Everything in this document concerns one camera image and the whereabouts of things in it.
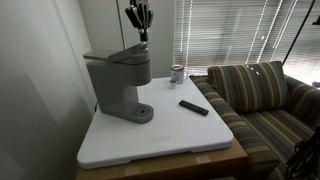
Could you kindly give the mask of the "striped sofa cushion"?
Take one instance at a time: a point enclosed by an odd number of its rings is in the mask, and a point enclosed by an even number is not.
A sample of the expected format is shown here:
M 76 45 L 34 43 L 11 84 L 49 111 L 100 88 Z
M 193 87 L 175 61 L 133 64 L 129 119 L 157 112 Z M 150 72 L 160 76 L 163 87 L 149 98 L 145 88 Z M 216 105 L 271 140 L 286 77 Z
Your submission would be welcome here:
M 280 108 L 289 101 L 280 61 L 211 66 L 207 72 L 218 94 L 238 113 Z

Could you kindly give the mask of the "white window blinds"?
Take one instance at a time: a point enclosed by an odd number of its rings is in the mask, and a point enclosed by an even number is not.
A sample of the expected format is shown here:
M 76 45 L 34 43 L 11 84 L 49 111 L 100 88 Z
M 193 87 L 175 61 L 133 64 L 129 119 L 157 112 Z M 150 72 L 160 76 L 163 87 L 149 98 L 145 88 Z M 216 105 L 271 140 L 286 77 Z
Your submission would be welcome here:
M 191 74 L 212 65 L 283 62 L 285 30 L 297 0 L 176 0 L 173 62 Z M 284 65 L 307 84 L 320 81 L 315 66 Z

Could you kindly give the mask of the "black metal frame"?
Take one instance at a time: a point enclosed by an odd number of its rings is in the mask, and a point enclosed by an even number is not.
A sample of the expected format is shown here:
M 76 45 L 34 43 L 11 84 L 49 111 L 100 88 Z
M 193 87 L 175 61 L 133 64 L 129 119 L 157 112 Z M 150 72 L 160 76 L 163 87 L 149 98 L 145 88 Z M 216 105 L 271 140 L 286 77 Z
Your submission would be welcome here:
M 319 160 L 320 127 L 308 139 L 295 145 L 295 154 L 286 162 L 285 180 L 315 180 Z

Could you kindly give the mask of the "striped sofa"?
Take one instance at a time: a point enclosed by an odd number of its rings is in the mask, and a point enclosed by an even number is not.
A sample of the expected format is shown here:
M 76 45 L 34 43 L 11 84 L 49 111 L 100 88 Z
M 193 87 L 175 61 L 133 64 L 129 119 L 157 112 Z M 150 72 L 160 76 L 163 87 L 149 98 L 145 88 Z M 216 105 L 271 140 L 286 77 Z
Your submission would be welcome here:
M 232 131 L 248 155 L 245 180 L 284 180 L 286 162 L 295 145 L 308 140 L 320 124 L 320 90 L 285 75 L 286 106 L 246 113 L 236 112 L 204 76 L 191 80 Z

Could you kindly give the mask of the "small white coffee pod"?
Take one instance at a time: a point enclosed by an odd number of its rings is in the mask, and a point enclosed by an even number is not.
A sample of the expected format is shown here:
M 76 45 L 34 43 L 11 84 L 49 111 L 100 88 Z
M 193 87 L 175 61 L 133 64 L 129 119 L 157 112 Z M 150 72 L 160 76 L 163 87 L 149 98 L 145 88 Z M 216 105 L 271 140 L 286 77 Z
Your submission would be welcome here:
M 170 82 L 169 88 L 170 88 L 170 89 L 175 89 L 175 87 L 176 87 L 176 81 L 175 81 L 175 80 L 170 80 L 169 82 Z

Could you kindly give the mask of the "brown cardboard box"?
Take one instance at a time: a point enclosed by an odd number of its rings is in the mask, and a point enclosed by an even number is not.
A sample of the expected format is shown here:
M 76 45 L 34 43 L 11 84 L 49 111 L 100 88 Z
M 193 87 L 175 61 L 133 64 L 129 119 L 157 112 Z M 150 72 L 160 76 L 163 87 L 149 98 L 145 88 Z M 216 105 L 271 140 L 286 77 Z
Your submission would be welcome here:
M 206 180 L 240 176 L 247 164 L 247 153 L 234 139 L 227 149 L 166 155 L 92 170 L 79 169 L 76 180 Z

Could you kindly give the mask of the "black tripod stand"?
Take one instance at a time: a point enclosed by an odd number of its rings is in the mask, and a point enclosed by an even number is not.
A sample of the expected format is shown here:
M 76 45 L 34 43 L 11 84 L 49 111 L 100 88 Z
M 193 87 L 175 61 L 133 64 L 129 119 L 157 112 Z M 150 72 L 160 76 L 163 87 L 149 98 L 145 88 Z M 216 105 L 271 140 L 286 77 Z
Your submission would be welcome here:
M 285 34 L 283 64 L 315 66 L 320 57 L 320 0 L 297 0 Z

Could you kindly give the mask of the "grey coffeemaker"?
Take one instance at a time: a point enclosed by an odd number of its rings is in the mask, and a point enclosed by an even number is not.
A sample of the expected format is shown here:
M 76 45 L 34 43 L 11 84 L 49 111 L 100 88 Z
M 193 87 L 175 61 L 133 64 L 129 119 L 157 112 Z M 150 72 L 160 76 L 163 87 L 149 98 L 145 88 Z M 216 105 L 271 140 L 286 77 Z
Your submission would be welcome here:
M 147 42 L 119 52 L 95 50 L 85 53 L 86 64 L 100 110 L 137 124 L 152 120 L 154 110 L 138 99 L 137 87 L 151 82 Z

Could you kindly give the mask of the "white plastic board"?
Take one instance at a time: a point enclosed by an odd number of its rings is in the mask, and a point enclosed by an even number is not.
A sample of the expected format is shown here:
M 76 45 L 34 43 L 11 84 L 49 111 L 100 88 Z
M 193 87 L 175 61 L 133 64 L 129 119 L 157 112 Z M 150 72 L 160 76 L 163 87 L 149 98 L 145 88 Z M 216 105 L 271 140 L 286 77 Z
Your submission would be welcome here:
M 97 111 L 77 155 L 84 169 L 180 152 L 228 148 L 233 133 L 190 80 L 169 88 L 156 78 L 138 88 L 139 100 L 154 109 L 153 119 L 136 124 Z M 181 100 L 209 111 L 207 116 L 179 105 Z

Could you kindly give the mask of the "white ceramic mug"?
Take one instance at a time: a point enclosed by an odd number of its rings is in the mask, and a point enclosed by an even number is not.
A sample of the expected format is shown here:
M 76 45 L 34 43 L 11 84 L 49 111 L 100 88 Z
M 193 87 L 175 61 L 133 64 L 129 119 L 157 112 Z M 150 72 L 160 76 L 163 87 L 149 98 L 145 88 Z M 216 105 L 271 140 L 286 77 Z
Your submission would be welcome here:
M 171 79 L 177 84 L 182 84 L 188 78 L 188 73 L 182 65 L 173 65 L 171 67 Z

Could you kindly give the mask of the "black remote control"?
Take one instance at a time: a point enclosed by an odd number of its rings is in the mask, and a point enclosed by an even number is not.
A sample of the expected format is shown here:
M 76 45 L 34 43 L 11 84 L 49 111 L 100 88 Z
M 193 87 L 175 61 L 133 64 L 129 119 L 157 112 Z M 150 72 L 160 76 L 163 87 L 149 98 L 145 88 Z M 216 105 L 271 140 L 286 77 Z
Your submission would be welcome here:
M 204 109 L 202 107 L 199 107 L 199 106 L 197 106 L 195 104 L 192 104 L 192 103 L 184 101 L 184 100 L 181 100 L 179 102 L 179 105 L 182 106 L 182 107 L 185 107 L 185 108 L 187 108 L 187 109 L 189 109 L 189 110 L 191 110 L 191 111 L 193 111 L 195 113 L 203 115 L 203 116 L 207 116 L 208 113 L 209 113 L 209 111 L 207 109 Z

